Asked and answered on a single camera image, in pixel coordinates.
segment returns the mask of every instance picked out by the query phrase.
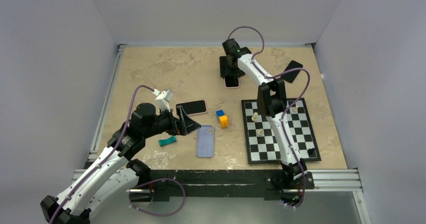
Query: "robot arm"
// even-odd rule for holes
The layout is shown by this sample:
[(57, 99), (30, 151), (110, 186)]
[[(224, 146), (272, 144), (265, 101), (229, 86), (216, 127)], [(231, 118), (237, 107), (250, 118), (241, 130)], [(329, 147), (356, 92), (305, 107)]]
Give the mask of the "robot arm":
[(241, 48), (234, 39), (228, 39), (222, 43), (227, 55), (226, 62), (221, 61), (221, 77), (238, 78), (248, 75), (258, 86), (257, 106), (261, 115), (271, 125), (277, 140), (281, 166), (283, 168), (282, 180), (290, 183), (302, 176), (301, 169), (297, 163), (300, 160), (304, 174), (307, 173), (303, 159), (300, 159), (298, 145), (294, 144), (293, 138), (287, 141), (284, 131), (290, 133), (287, 121), (287, 113), (282, 115), (287, 106), (284, 80), (272, 78), (260, 64), (253, 59), (252, 53), (247, 48)]
[[(116, 194), (151, 180), (149, 167), (140, 160), (131, 160), (145, 147), (147, 138), (163, 132), (170, 135), (188, 135), (200, 128), (200, 124), (189, 118), (181, 106), (178, 106), (180, 108), (179, 118), (173, 116), (173, 110), (169, 108), (168, 104), (173, 92), (154, 90), (154, 94), (157, 95), (156, 102), (160, 107), (159, 115), (156, 114), (155, 107), (150, 103), (138, 105), (132, 112), (129, 125), (120, 143), (118, 143), (118, 139), (125, 127), (124, 124), (113, 134), (108, 141), (108, 146), (104, 148), (96, 161), (75, 183), (58, 194), (56, 198), (46, 196), (43, 199), (41, 207), (49, 223), (58, 208), (60, 210), (53, 223), (89, 223), (89, 214), (90, 218), (93, 218), (104, 203), (107, 203)], [(100, 165), (109, 155), (108, 160)], [(120, 171), (118, 177), (109, 180), (124, 165), (126, 168)], [(73, 185), (82, 180), (80, 187), (72, 196), (69, 196)]]

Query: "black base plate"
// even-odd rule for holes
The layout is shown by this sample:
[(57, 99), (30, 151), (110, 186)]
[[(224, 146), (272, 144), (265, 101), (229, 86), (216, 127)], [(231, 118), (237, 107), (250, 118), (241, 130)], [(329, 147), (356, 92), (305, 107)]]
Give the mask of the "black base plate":
[[(280, 200), (280, 191), (271, 181), (282, 170), (151, 170), (151, 178), (168, 177), (184, 186), (187, 197), (258, 197)], [(313, 189), (312, 174), (306, 175), (307, 189)], [(283, 189), (298, 189), (295, 181)], [(154, 184), (153, 201), (168, 201), (171, 196), (182, 196), (182, 191), (171, 181)]]

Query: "marble tabletop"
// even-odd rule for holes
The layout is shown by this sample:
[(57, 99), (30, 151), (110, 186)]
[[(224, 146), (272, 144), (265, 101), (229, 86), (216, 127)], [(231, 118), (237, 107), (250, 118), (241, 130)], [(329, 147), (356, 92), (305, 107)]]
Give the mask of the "marble tabletop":
[[(250, 48), (256, 52), (259, 48)], [(196, 133), (177, 136), (177, 142), (160, 147), (161, 134), (146, 141), (146, 147), (134, 158), (151, 169), (277, 169), (279, 164), (249, 165), (247, 161), (241, 100), (256, 99), (257, 86), (248, 77), (240, 78), (240, 87), (225, 88), (220, 78), (221, 47), (127, 47), (124, 51), (109, 110), (107, 112), (101, 151), (112, 134), (123, 124), (134, 89), (145, 84), (158, 90), (174, 92), (171, 107), (180, 102), (204, 99), (207, 113), (192, 118), (202, 125), (215, 128), (215, 154), (211, 158), (195, 156)], [(312, 128), (322, 160), (307, 162), (308, 169), (346, 169), (342, 147), (333, 121), (327, 95), (311, 47), (265, 48), (256, 57), (271, 74), (282, 72), (291, 60), (304, 65), (311, 75), (311, 83), (304, 95)], [(298, 97), (306, 83), (301, 72), (293, 83), (286, 83), (287, 97)], [(155, 96), (146, 89), (139, 90), (134, 108), (139, 103), (154, 104)], [(216, 111), (223, 109), (229, 126), (222, 129)]]

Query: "gray wall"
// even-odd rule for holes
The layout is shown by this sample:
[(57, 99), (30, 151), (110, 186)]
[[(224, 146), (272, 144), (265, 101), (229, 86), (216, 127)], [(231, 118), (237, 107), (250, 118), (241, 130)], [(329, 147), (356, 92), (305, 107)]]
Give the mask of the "gray wall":
[(0, 222), (39, 206), (81, 168), (117, 47), (91, 0), (0, 0)]
[(426, 0), (342, 0), (316, 55), (373, 223), (424, 223)]
[[(316, 42), (340, 0), (93, 0), (114, 39), (148, 45), (220, 45), (235, 27), (268, 45)], [(235, 35), (259, 44), (256, 33)]]

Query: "yellow block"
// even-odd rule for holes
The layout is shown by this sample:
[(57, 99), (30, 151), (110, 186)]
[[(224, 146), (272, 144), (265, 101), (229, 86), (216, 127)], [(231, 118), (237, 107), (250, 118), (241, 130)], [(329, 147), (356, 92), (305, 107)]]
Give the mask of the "yellow block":
[(228, 126), (228, 117), (226, 115), (219, 117), (219, 122), (221, 123), (222, 128)]

